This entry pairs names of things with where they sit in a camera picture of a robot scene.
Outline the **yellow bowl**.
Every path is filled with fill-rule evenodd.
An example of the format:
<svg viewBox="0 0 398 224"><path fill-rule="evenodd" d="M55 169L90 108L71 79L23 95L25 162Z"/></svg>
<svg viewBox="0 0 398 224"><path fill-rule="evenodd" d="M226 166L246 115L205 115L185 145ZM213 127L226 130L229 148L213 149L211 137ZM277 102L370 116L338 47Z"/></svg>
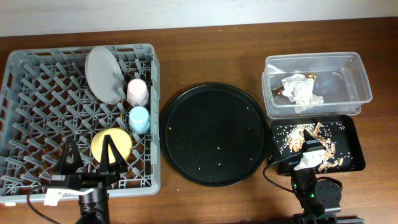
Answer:
<svg viewBox="0 0 398 224"><path fill-rule="evenodd" d="M111 136L116 149L119 151L120 155L127 160L131 153L132 140L128 133L120 128L104 129L94 135L91 141L91 153L93 157L100 162L103 150L103 141L106 135Z"/></svg>

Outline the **food scraps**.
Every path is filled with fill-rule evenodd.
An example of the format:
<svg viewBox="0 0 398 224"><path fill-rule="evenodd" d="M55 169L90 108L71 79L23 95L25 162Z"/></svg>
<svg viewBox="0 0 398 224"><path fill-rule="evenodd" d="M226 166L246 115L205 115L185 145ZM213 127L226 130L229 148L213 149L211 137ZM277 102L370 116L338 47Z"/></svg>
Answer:
<svg viewBox="0 0 398 224"><path fill-rule="evenodd" d="M338 143L337 133L345 130L341 122L322 124L304 123L276 126L274 131L274 142L281 157L300 152L305 142L304 131L319 140L325 147L323 160L315 168L318 173L331 172L333 169L343 167L345 161L351 159L350 152L343 152L343 144Z"/></svg>

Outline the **light blue plastic cup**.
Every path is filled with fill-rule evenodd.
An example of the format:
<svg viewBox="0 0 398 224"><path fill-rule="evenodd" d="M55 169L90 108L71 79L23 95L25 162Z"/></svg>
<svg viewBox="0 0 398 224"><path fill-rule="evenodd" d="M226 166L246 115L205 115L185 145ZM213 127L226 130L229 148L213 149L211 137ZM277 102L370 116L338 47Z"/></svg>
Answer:
<svg viewBox="0 0 398 224"><path fill-rule="evenodd" d="M129 127L136 134L145 134L150 130L150 115L143 106L135 106L129 112Z"/></svg>

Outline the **gold foil wrapper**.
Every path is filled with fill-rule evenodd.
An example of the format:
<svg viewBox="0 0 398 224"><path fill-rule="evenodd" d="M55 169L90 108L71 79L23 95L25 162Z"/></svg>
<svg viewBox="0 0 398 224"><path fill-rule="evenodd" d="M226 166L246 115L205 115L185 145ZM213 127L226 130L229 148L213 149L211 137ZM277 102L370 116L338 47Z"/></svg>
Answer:
<svg viewBox="0 0 398 224"><path fill-rule="evenodd" d="M314 73L307 73L307 74L305 74L305 78L311 79L315 83L317 75ZM272 96L281 95L283 91L284 91L284 86L283 85L279 86L272 90Z"/></svg>

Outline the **white tissue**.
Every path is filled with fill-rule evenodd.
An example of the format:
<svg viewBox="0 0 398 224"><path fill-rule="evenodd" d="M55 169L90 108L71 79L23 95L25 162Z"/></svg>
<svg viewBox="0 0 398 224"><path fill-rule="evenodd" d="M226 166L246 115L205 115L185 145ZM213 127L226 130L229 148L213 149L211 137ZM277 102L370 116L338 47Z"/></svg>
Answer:
<svg viewBox="0 0 398 224"><path fill-rule="evenodd" d="M295 73L281 80L284 86L282 94L296 105L323 103L323 97L313 94L314 82L301 73Z"/></svg>

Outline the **pink plastic cup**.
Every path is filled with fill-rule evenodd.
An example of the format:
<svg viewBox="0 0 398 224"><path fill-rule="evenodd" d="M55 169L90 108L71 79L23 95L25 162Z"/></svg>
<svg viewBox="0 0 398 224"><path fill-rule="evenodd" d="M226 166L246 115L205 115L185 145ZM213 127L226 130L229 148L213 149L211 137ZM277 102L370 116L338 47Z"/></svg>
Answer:
<svg viewBox="0 0 398 224"><path fill-rule="evenodd" d="M127 86L127 102L131 106L145 106L149 100L149 92L144 80L135 78Z"/></svg>

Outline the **light grey round plate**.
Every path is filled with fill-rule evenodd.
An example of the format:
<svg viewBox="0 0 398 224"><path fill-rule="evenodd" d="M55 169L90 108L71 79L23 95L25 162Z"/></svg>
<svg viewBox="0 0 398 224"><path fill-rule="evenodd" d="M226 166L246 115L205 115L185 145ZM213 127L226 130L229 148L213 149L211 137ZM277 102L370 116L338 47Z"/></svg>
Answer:
<svg viewBox="0 0 398 224"><path fill-rule="evenodd" d="M85 75L95 97L110 105L121 100L122 71L114 55L105 47L94 47L85 60Z"/></svg>

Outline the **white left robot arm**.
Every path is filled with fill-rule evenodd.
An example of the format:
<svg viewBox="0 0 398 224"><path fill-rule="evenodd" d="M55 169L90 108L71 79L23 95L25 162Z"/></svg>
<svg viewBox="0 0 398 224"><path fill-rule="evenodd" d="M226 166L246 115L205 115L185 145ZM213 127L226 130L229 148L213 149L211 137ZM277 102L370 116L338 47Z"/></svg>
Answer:
<svg viewBox="0 0 398 224"><path fill-rule="evenodd" d="M77 195L78 223L109 223L108 186L127 172L127 162L107 134L103 139L98 172L78 172L81 167L83 161L76 142L68 138L47 187L44 204L56 206L65 194Z"/></svg>

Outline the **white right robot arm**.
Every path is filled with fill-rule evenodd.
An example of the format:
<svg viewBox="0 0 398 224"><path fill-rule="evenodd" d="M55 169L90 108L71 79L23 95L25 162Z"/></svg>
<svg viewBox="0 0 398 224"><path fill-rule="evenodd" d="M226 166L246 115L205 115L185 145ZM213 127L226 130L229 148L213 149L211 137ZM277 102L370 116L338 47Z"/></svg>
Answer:
<svg viewBox="0 0 398 224"><path fill-rule="evenodd" d="M359 217L338 218L341 212L343 184L331 177L317 177L315 168L325 165L326 146L311 132L302 131L303 143L293 154L280 159L282 175L290 176L291 191L299 201L302 212L293 215L298 224L364 223Z"/></svg>

